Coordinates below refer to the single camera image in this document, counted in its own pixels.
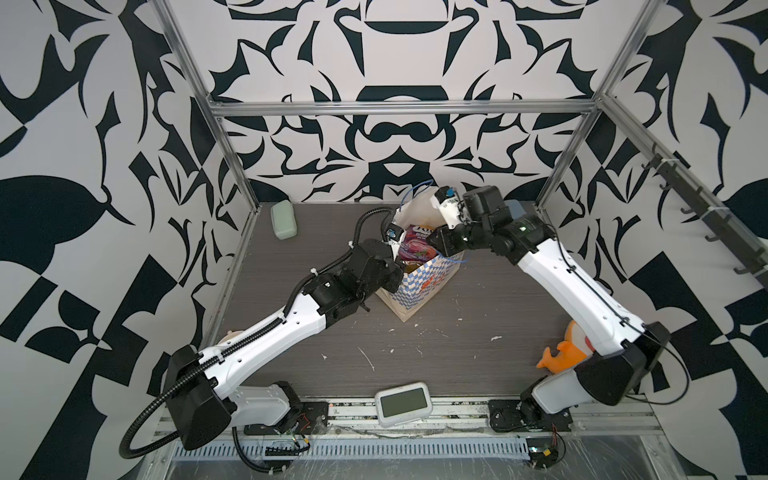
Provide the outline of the checkered paper bag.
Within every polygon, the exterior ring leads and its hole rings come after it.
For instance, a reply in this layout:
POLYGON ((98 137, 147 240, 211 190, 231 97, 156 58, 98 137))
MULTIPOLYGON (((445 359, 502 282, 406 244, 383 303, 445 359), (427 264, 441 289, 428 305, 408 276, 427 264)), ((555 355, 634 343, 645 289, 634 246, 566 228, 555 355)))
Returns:
MULTIPOLYGON (((440 213, 431 205, 431 197, 438 188, 425 186, 411 199, 403 200, 395 210, 393 223, 405 232, 411 225, 425 225, 434 230, 445 224, 440 213)), ((463 253, 437 255, 424 264, 404 262, 405 275, 395 294, 380 289, 376 294, 402 321, 406 322, 425 306, 458 272, 466 260, 463 253)))

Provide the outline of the purple candy bag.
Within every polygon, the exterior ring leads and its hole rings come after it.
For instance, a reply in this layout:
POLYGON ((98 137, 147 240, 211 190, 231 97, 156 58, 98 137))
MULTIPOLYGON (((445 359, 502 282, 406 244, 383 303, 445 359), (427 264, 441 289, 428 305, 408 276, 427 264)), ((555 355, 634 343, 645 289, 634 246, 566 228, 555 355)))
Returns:
POLYGON ((429 226, 409 226, 399 248, 399 257, 404 262, 416 262, 418 264, 431 261, 437 255, 437 250, 427 242, 428 237, 433 232, 434 229, 429 226))

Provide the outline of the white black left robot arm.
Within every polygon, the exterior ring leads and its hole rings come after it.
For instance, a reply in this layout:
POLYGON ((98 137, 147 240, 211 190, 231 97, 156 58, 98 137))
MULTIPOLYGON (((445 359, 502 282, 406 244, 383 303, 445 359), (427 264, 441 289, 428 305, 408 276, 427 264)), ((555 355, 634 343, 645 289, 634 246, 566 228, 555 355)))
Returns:
POLYGON ((162 392, 183 447, 198 449, 236 426, 290 428, 301 402, 288 383, 260 387, 253 395, 241 385, 293 345, 356 313, 378 290, 396 292, 404 276, 398 250, 396 241, 366 239, 339 266, 312 275, 291 307, 201 351, 177 350, 162 392))

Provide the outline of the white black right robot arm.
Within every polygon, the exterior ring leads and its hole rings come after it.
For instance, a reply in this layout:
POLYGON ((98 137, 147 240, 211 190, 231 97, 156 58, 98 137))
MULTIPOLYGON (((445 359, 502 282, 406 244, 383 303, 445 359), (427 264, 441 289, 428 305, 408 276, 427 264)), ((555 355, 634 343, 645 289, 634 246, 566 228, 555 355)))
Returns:
POLYGON ((586 402, 617 405, 656 366, 671 334, 624 308, 567 254, 535 214, 512 214, 495 186, 459 195, 440 187, 431 205, 444 220, 427 239, 440 254, 487 249, 537 281, 586 334, 586 359, 526 392, 534 412, 557 414, 586 402))

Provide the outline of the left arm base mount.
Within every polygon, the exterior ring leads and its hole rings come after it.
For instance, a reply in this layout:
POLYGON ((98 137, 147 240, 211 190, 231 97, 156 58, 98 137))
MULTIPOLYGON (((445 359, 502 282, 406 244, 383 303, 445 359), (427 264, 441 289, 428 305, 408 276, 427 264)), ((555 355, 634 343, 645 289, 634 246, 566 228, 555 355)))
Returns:
POLYGON ((327 426, 327 401, 302 401, 286 381, 268 387, 238 388, 231 400, 236 405, 230 427, 246 435, 282 435, 313 433, 327 426))

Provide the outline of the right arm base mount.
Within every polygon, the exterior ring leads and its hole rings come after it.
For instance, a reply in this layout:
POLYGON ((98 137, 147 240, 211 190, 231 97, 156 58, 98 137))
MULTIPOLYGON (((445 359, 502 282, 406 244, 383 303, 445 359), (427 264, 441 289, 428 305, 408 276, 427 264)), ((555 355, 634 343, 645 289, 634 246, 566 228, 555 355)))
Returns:
POLYGON ((571 431, 573 416, 569 409, 546 413, 533 399, 532 391, 544 377, 528 387, 519 399, 492 399, 488 402, 490 428, 497 433, 534 431, 571 431))

